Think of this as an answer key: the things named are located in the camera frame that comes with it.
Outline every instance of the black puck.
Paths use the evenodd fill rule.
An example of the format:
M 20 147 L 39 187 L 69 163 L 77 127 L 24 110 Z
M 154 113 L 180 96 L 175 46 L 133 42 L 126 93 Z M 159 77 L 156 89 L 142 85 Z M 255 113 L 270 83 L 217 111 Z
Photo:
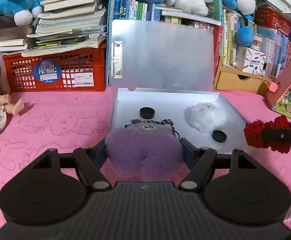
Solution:
M 151 107 L 143 107 L 140 109 L 140 117 L 143 119 L 152 119 L 154 117 L 154 109 Z
M 223 143 L 226 140 L 226 134 L 223 131 L 220 130 L 214 130 L 212 133 L 212 138 L 216 141 L 216 142 L 220 142 Z

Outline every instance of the pink fabric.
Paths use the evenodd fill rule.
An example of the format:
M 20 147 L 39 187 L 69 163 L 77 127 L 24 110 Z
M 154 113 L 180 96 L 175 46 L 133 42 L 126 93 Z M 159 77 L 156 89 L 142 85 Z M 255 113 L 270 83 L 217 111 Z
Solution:
M 242 92 L 222 94 L 251 122 L 257 119 L 267 122 L 278 116 L 266 107 L 261 96 Z M 0 189 L 46 149 L 72 152 L 81 146 L 94 146 L 107 135 L 113 102 L 110 90 L 16 93 L 12 100 L 20 97 L 25 99 L 26 111 L 22 116 L 10 117 L 0 134 Z M 291 151 L 281 155 L 269 149 L 256 149 L 253 157 L 291 190 Z M 101 171 L 112 183 L 124 179 L 114 174 L 110 163 L 109 169 L 105 164 Z M 171 180 L 179 184 L 187 172 L 184 167 Z M 63 173 L 75 176 L 72 170 Z M 226 173 L 227 170 L 216 171 L 215 177 Z M 0 228 L 4 224 L 0 211 Z M 291 221 L 286 225 L 291 228 Z

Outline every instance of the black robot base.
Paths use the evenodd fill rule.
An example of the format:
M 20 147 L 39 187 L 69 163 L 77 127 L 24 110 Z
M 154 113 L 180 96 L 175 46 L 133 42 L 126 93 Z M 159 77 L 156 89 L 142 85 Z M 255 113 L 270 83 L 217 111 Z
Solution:
M 244 151 L 217 154 L 186 139 L 190 172 L 172 182 L 117 182 L 99 171 L 104 141 L 48 149 L 0 192 L 0 240 L 291 240 L 288 188 Z M 61 173 L 74 168 L 79 180 Z M 227 175 L 211 180 L 215 169 Z

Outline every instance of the red basket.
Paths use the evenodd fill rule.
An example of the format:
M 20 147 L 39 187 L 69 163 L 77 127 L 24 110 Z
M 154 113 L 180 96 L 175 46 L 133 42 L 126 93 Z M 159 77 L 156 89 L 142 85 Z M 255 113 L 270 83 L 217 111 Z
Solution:
M 64 53 L 22 57 L 21 54 L 3 56 L 11 92 L 25 91 L 105 91 L 105 48 L 84 48 Z M 34 75 L 34 66 L 42 60 L 60 64 L 60 77 L 53 83 L 43 83 Z M 80 86 L 75 77 L 90 76 L 89 86 Z
M 285 36 L 290 35 L 291 22 L 272 8 L 259 7 L 254 16 L 257 25 L 277 29 Z

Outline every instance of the red yarn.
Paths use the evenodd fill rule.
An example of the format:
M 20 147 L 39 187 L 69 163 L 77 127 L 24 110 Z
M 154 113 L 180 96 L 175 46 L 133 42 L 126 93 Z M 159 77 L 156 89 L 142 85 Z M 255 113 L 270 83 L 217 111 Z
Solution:
M 261 132 L 264 128 L 272 129 L 291 129 L 291 123 L 287 120 L 285 115 L 281 115 L 274 119 L 274 122 L 262 122 L 257 120 L 249 124 L 244 128 L 244 135 L 247 140 L 247 145 L 255 148 L 269 148 L 271 147 L 272 151 L 278 151 L 280 153 L 288 153 L 291 148 L 291 144 L 287 142 L 265 142 L 261 138 Z

